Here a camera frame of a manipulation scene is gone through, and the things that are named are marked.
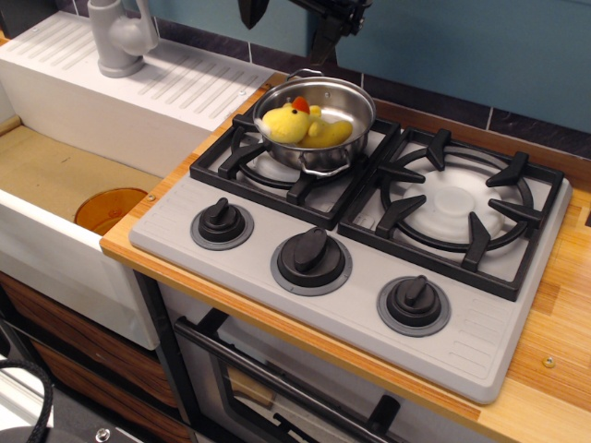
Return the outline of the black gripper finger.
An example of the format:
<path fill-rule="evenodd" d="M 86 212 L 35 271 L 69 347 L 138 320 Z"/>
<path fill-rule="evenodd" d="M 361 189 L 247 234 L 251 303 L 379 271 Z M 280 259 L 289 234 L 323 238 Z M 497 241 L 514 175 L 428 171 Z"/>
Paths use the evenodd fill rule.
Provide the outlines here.
<path fill-rule="evenodd" d="M 252 30 L 267 11 L 269 0 L 238 0 L 239 13 L 242 23 L 248 30 Z"/>
<path fill-rule="evenodd" d="M 322 16 L 315 30 L 309 60 L 312 65 L 323 65 L 331 56 L 342 36 L 343 21 L 336 16 Z"/>

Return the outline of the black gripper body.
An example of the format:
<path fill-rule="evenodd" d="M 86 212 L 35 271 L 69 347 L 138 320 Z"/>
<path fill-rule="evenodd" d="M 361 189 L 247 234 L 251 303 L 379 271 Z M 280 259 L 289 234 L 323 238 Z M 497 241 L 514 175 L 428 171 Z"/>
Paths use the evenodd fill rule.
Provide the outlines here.
<path fill-rule="evenodd" d="M 318 15 L 321 34 L 336 37 L 357 35 L 365 24 L 365 13 L 373 4 L 371 0 L 291 0 L 297 6 Z"/>

